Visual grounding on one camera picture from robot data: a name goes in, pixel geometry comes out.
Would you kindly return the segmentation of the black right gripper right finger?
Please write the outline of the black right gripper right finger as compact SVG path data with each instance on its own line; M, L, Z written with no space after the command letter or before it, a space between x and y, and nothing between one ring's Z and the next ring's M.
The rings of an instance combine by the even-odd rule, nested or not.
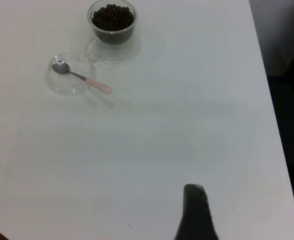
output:
M186 184L183 190L182 218L176 240L217 240L208 197L198 184Z

